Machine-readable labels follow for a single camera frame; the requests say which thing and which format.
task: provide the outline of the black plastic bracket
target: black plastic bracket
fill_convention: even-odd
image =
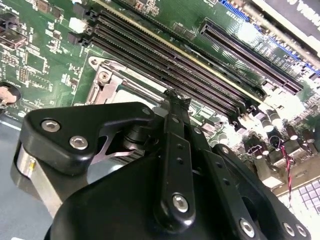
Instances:
[[[308,230],[282,204],[279,199],[250,171],[225,145],[217,144],[212,151],[220,156],[226,168],[235,176],[236,192],[242,196],[250,209],[250,215],[258,223],[261,231],[270,240],[306,240],[311,239]]]
[[[61,173],[77,175],[88,169],[97,154],[99,137],[114,136],[130,125],[146,125],[153,118],[153,111],[140,102],[40,109],[25,116],[20,141],[31,156]],[[44,130],[45,120],[54,120],[60,129]],[[87,147],[72,147],[73,136],[85,138]]]
[[[173,92],[167,102],[168,115],[164,119],[164,137],[160,151],[157,198],[154,214],[170,233],[189,228],[196,218],[195,193],[190,143],[185,139],[184,115],[188,103]]]

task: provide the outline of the ram slot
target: ram slot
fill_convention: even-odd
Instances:
[[[208,94],[211,95],[213,99],[219,102],[221,105],[225,106],[228,109],[236,109],[239,104],[237,102],[231,101],[231,99],[223,94],[219,94],[214,89],[211,89],[208,85],[204,84],[201,81],[194,79],[191,73],[184,71],[183,69],[176,66],[171,61],[161,58],[153,52],[152,49],[143,48],[143,46],[136,44],[134,41],[126,38],[122,35],[117,35],[115,31],[111,28],[108,28],[103,25],[96,25],[94,28],[94,33],[100,37],[107,38],[106,41],[110,41],[122,49],[125,49],[127,52],[131,52],[137,57],[143,58],[150,63],[154,63],[156,66],[159,66],[162,69],[165,69],[168,74],[176,75],[177,78],[185,80],[192,84],[195,88],[200,88],[206,90]]]
[[[154,66],[151,62],[136,57],[130,52],[123,51],[123,49],[112,44],[111,42],[105,41],[103,38],[93,36],[89,42],[120,59],[124,64],[131,66],[140,74],[150,76],[153,79],[158,80],[157,83],[159,84],[165,84],[167,86],[171,86],[172,88],[179,89],[185,95],[199,100],[222,115],[230,116],[234,113],[233,110],[225,108],[219,102],[215,101],[211,96],[204,94],[201,89],[198,89],[193,84],[184,82],[177,76],[169,75],[165,71],[159,69],[159,67]]]
[[[141,42],[142,44],[147,45],[149,48],[156,51],[159,55],[165,56],[168,60],[175,62],[185,71],[189,71],[199,81],[205,82],[208,88],[215,88],[216,92],[223,93],[227,95],[228,98],[232,98],[238,103],[245,102],[245,96],[243,93],[237,91],[232,86],[213,76],[210,72],[206,71],[200,66],[197,66],[195,63],[181,56],[177,52],[171,50],[164,44],[159,43],[152,37],[137,30],[127,22],[118,19],[116,16],[113,16],[112,13],[101,11],[101,15],[98,17],[98,20],[103,24],[114,28],[116,31],[118,31],[119,34],[125,34],[126,36],[131,36],[132,38],[139,39],[139,42]]]

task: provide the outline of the surface mount component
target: surface mount component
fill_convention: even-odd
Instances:
[[[0,15],[0,45],[9,50],[16,50],[28,44],[28,37],[14,30],[19,18],[12,13]]]

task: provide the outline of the metal arm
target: metal arm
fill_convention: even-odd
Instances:
[[[54,217],[46,239],[311,239],[231,149],[209,147],[188,99],[166,95],[162,116],[138,102],[26,116],[11,175]],[[144,157],[88,185],[91,163],[134,149]]]

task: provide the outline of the motherboard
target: motherboard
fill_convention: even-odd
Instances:
[[[0,111],[22,122],[42,108],[158,109],[177,89],[212,147],[279,172],[281,145],[298,165],[318,154],[320,61],[255,11],[239,0],[0,0]]]

